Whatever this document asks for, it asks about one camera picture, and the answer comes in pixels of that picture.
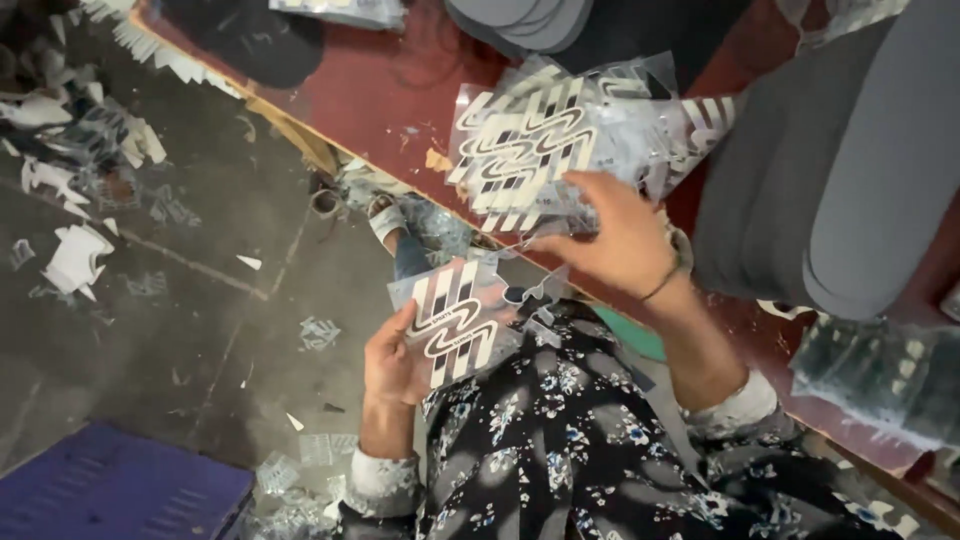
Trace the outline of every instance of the red table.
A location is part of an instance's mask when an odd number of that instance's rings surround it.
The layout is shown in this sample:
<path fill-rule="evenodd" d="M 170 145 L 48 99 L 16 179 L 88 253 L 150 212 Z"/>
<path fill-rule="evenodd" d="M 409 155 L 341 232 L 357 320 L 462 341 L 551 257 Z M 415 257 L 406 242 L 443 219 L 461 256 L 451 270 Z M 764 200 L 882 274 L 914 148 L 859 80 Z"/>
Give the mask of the red table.
<path fill-rule="evenodd" d="M 264 100 L 316 135 L 478 226 L 454 189 L 444 185 L 444 175 L 424 163 L 429 149 L 447 154 L 460 85 L 493 86 L 506 61 L 461 33 L 446 17 L 442 3 L 415 1 L 402 36 L 326 25 L 323 61 L 293 89 L 268 88 L 248 80 L 155 13 L 141 16 L 148 12 L 147 4 L 141 0 L 132 16 L 141 28 L 220 73 L 246 95 Z M 739 91 L 792 58 L 797 40 L 797 31 L 782 18 L 773 0 L 755 0 L 687 95 Z M 693 232 L 705 170 L 704 166 L 695 170 L 667 199 L 671 219 L 688 234 Z M 951 253 L 960 261 L 957 249 Z M 548 256 L 525 256 L 545 268 L 558 263 Z M 647 318 L 638 301 L 602 283 L 576 272 L 570 281 L 637 321 Z M 793 376 L 786 364 L 810 317 L 789 322 L 761 311 L 753 302 L 718 293 L 703 296 L 736 350 L 760 367 L 795 417 L 898 477 L 921 455 L 917 448 L 855 422 L 834 405 L 789 396 Z"/>

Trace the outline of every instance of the green object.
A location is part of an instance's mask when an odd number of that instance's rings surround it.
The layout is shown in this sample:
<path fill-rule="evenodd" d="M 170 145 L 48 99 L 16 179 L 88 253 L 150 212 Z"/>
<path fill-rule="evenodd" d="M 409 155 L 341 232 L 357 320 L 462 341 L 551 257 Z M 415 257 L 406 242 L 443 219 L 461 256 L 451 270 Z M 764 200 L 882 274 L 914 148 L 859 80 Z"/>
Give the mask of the green object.
<path fill-rule="evenodd" d="M 591 306 L 597 315 L 607 323 L 613 335 L 625 346 L 630 347 L 637 354 L 656 360 L 666 361 L 663 351 L 663 341 L 655 333 L 643 328 L 637 323 L 620 315 L 609 307 Z"/>

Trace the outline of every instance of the black bracelet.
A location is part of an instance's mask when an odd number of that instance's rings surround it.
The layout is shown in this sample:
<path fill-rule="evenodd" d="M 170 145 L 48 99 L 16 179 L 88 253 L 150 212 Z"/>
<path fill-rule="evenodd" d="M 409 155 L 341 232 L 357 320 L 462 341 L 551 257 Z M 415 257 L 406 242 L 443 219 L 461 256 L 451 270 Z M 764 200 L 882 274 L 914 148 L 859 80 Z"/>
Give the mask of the black bracelet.
<path fill-rule="evenodd" d="M 653 298 L 655 294 L 657 294 L 658 292 L 660 292 L 661 289 L 666 287 L 666 285 L 670 282 L 670 279 L 673 278 L 674 274 L 676 274 L 677 271 L 680 270 L 680 267 L 683 266 L 681 264 L 680 257 L 677 257 L 675 260 L 676 261 L 673 264 L 673 268 L 671 268 L 670 271 L 666 273 L 666 276 L 663 277 L 663 281 L 660 282 L 659 285 L 657 285 L 657 288 L 655 288 L 653 292 L 641 298 L 640 299 L 641 302 L 646 302 L 651 298 Z"/>

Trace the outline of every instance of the shirt cuff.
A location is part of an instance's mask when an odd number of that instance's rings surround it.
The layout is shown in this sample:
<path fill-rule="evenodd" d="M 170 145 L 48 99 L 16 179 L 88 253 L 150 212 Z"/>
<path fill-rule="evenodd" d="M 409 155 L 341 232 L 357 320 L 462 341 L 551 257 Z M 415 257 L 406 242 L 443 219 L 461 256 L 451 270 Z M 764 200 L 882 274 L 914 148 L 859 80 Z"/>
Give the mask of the shirt cuff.
<path fill-rule="evenodd" d="M 381 459 L 353 452 L 344 502 L 365 517 L 394 518 L 417 511 L 423 485 L 420 457 Z"/>
<path fill-rule="evenodd" d="M 777 410 L 777 392 L 757 370 L 720 405 L 694 413 L 683 411 L 691 438 L 725 439 L 752 426 Z"/>

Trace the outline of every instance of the black floral shirt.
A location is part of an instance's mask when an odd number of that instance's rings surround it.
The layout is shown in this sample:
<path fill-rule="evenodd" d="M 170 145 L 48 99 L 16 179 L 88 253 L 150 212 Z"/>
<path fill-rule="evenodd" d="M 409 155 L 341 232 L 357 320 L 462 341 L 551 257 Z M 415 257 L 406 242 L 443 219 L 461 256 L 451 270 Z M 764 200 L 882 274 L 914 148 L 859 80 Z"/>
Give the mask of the black floral shirt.
<path fill-rule="evenodd" d="M 899 538 L 801 430 L 759 373 L 685 415 L 687 470 L 598 320 L 563 316 L 486 373 L 432 393 L 419 459 L 359 450 L 340 505 L 353 539 Z"/>

